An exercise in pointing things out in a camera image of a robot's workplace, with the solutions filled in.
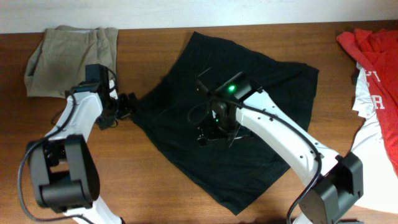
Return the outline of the black shorts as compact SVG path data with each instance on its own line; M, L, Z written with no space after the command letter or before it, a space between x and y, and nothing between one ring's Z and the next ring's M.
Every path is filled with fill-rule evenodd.
M262 139L253 136L201 146L195 122L205 98L195 89L200 74L212 83L245 73L303 129L310 124L318 69L278 62L233 41L194 32L162 82L143 97L133 115L154 146L194 183L233 214L239 214L289 168Z

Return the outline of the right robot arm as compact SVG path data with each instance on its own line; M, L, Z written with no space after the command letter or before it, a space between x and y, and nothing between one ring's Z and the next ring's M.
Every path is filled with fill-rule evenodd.
M363 196L363 162L317 141L288 117L245 73L216 82L203 72L195 82L206 98L198 141L258 136L297 174L305 189L290 206L287 223L338 223Z

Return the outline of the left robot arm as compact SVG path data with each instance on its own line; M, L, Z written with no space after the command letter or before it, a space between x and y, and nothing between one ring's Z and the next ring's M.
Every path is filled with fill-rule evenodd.
M123 224L100 197L100 177L87 146L94 125L115 128L132 113L129 98L118 94L118 77L108 67L85 67L85 79L66 91L67 105L53 129L31 141L19 166L29 166L34 197L57 213L56 221Z

